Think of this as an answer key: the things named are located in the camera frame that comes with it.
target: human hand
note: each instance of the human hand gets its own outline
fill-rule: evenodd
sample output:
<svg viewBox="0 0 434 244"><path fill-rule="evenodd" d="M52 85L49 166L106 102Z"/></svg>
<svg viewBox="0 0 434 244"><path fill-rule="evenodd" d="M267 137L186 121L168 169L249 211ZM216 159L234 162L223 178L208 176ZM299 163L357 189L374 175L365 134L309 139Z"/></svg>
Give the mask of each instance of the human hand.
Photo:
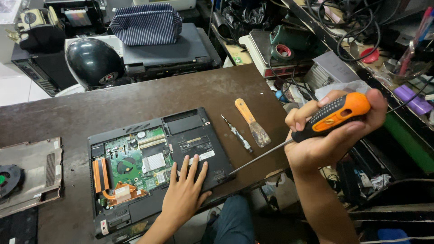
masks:
<svg viewBox="0 0 434 244"><path fill-rule="evenodd" d="M302 131L310 116L325 104L347 94L344 91L333 90L321 101L309 101L300 109L292 109L285 119L292 131ZM345 124L326 137L314 137L300 143L292 142L285 146L285 153L292 170L312 171L319 167L335 164L353 145L365 135L383 125L386 118L387 101L377 89L366 93L371 110L366 114L365 121L353 121Z"/></svg>
<svg viewBox="0 0 434 244"><path fill-rule="evenodd" d="M197 165L199 162L199 155L195 155L193 164L190 167L187 176L187 168L190 157L187 155L184 158L184 162L181 168L181 174L179 181L176 180L176 162L173 163L172 172L170 176L169 189L166 192L166 196L163 200L163 210L160 214L162 218L166 218L167 221L174 221L174 228L181 227L187 222L207 197L211 195L211 191L207 191L200 195L202 184L207 174L208 162L204 162L202 170L194 182L194 176L196 175Z"/></svg>

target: blue jeans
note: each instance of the blue jeans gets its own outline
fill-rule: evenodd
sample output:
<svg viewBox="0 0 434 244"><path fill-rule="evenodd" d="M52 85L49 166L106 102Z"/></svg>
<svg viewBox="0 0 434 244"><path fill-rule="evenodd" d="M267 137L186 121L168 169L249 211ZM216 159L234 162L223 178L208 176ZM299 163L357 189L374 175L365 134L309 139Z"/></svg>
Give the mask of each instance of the blue jeans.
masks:
<svg viewBox="0 0 434 244"><path fill-rule="evenodd" d="M207 226L202 244L254 244L252 216L249 205L242 196L235 195L226 200L220 216Z"/></svg>

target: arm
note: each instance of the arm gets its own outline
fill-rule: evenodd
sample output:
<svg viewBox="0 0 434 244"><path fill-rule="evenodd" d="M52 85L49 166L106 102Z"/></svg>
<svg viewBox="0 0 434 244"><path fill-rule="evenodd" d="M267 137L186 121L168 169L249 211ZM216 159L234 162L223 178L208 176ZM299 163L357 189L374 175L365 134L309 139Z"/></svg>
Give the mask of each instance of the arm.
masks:
<svg viewBox="0 0 434 244"><path fill-rule="evenodd" d="M344 94L343 91L331 91L320 102L310 101L300 109L293 109L285 122L292 131L302 131L312 114ZM350 122L326 137L310 138L285 146L303 211L321 243L358 243L353 223L318 168L335 165L358 140L383 124L386 100L376 89L370 90L366 97L371 110L365 121Z"/></svg>
<svg viewBox="0 0 434 244"><path fill-rule="evenodd" d="M187 176L189 159L190 157L188 155L185 156L179 181L176 180L176 162L173 163L169 189L163 200L163 210L151 228L149 228L137 244L164 243L185 222L193 217L205 199L211 195L211 192L207 191L199 197L202 184L207 174L208 162L204 163L199 177L196 182L194 182L199 156L197 154L194 156L193 164Z"/></svg>

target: precision screwdriver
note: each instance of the precision screwdriver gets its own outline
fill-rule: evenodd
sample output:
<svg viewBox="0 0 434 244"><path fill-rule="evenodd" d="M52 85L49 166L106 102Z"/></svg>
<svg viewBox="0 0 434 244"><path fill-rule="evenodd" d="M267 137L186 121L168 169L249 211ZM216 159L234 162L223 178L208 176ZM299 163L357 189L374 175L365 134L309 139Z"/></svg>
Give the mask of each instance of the precision screwdriver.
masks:
<svg viewBox="0 0 434 244"><path fill-rule="evenodd" d="M242 168L256 162L257 160L267 156L275 150L285 146L293 141L302 142L306 139L326 136L332 130L341 127L351 121L361 120L362 116L371 109L368 99L364 94L359 92L349 93L333 102L326 104L306 123L304 130L292 132L290 139L267 151L254 160L232 171L229 175L237 173Z"/></svg>
<svg viewBox="0 0 434 244"><path fill-rule="evenodd" d="M243 146L249 151L249 153L253 152L252 147L250 146L250 144L243 138L243 136L237 131L237 129L235 127L233 127L228 120L225 119L225 117L223 117L223 115L221 115L221 117L224 119L224 121L227 123L227 125L229 126L230 130L235 134L235 136L238 138L238 140L243 144Z"/></svg>

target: navy striped bag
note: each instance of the navy striped bag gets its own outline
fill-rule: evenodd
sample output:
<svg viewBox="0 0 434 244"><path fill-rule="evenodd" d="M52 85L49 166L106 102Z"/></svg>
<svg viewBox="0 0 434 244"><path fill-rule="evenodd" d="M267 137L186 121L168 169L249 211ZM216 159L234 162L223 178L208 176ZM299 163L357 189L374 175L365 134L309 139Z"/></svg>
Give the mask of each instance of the navy striped bag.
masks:
<svg viewBox="0 0 434 244"><path fill-rule="evenodd" d="M118 8L110 23L113 33L127 46L176 43L182 17L169 3Z"/></svg>

